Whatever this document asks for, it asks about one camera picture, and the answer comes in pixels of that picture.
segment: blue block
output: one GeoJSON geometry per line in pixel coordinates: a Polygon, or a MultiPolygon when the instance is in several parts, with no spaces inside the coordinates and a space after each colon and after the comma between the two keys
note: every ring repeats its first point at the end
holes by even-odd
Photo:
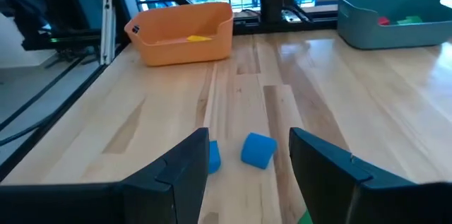
{"type": "Polygon", "coordinates": [[[250,133],[243,145],[242,161],[254,167],[266,169],[276,148],[275,139],[250,133]]]}
{"type": "Polygon", "coordinates": [[[209,174],[213,174],[220,169],[221,159],[217,141],[211,141],[209,145],[209,174]]]}

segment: orange bin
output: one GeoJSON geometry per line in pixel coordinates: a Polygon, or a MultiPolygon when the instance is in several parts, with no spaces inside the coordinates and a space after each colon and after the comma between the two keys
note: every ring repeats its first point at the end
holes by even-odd
{"type": "Polygon", "coordinates": [[[189,4],[140,12],[124,30],[146,65],[212,61],[231,54],[232,18],[227,3],[189,4]]]}

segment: gray bin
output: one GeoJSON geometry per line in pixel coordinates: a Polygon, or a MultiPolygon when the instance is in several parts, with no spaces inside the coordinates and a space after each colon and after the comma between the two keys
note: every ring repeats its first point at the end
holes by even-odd
{"type": "Polygon", "coordinates": [[[358,49],[439,45],[452,36],[452,8],[440,0],[339,0],[338,33],[358,49]],[[422,23],[394,25],[407,16],[422,23]],[[379,25],[380,17],[391,25],[379,25]]]}

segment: wooden table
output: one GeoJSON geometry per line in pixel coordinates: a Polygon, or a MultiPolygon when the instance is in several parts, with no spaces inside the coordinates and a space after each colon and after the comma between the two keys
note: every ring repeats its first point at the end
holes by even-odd
{"type": "Polygon", "coordinates": [[[415,182],[452,179],[452,47],[362,52],[333,31],[234,37],[232,58],[105,70],[4,184],[120,180],[200,126],[218,140],[200,223],[296,223],[305,212],[288,132],[299,126],[415,182]],[[267,170],[246,135],[278,140],[267,170]]]}

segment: wood grain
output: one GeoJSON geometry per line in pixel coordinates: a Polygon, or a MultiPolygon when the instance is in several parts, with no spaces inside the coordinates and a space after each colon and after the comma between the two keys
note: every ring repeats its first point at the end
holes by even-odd
{"type": "Polygon", "coordinates": [[[296,223],[306,211],[289,158],[290,127],[304,128],[290,86],[264,86],[270,135],[278,142],[273,156],[282,223],[296,223]]]}
{"type": "Polygon", "coordinates": [[[291,126],[414,182],[450,180],[451,55],[449,42],[358,51],[330,30],[234,37],[231,59],[157,68],[130,46],[2,184],[121,180],[200,126],[222,166],[199,223],[297,223],[291,126]],[[267,170],[240,160],[250,132],[278,142],[267,170]]]}

